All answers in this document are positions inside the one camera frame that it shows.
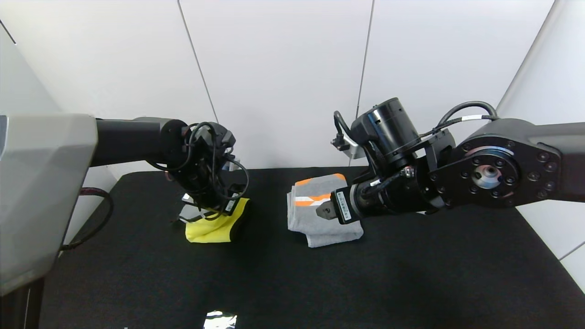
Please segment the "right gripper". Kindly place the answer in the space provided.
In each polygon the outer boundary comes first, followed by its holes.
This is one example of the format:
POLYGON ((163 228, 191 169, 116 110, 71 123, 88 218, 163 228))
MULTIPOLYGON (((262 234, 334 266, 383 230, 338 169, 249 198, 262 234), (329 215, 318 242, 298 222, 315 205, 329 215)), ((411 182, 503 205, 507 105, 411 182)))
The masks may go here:
POLYGON ((334 190, 330 200, 316 208, 316 215, 326 220, 338 219, 343 225, 383 215, 386 208, 378 190, 380 184, 380 179, 370 179, 334 190))

